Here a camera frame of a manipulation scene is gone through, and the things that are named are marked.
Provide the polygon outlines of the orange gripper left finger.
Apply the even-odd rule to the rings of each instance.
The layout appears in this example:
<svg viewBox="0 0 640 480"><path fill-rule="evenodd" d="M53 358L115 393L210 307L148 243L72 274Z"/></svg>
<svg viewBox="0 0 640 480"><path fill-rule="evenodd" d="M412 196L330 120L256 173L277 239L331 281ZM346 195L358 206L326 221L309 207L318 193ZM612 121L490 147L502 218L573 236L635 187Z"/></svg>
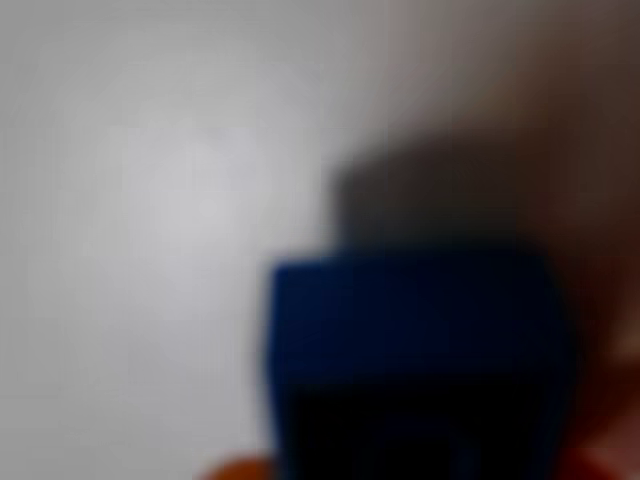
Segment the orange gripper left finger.
<svg viewBox="0 0 640 480"><path fill-rule="evenodd" d="M269 454L243 454L196 474L196 480L268 480L274 475L274 458Z"/></svg>

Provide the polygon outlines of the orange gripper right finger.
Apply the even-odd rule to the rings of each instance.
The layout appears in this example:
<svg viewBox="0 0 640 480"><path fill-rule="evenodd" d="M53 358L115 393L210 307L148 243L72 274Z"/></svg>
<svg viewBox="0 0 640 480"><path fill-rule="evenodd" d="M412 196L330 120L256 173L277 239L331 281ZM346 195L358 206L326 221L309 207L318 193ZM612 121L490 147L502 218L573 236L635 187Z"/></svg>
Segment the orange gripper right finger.
<svg viewBox="0 0 640 480"><path fill-rule="evenodd" d="M562 479L639 475L639 5L521 1L513 15L518 230L546 253L583 352Z"/></svg>

